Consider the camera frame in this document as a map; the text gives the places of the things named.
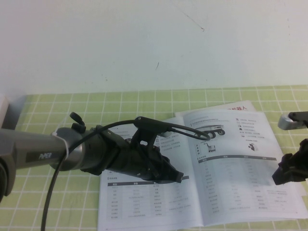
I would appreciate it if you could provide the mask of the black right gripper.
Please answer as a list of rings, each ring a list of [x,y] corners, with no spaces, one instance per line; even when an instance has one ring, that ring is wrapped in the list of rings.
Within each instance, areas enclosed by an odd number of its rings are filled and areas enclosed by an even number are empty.
[[[302,182],[308,178],[308,140],[300,142],[296,154],[285,154],[279,168],[273,173],[272,179],[276,185],[283,185],[289,182]],[[288,172],[297,170],[296,177]]]

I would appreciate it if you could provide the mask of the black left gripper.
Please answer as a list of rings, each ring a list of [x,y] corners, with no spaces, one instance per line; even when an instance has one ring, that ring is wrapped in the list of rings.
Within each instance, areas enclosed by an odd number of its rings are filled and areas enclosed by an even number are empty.
[[[155,183],[182,182],[184,174],[172,166],[158,146],[131,145],[124,141],[112,149],[112,154],[112,171],[116,173],[153,180]]]

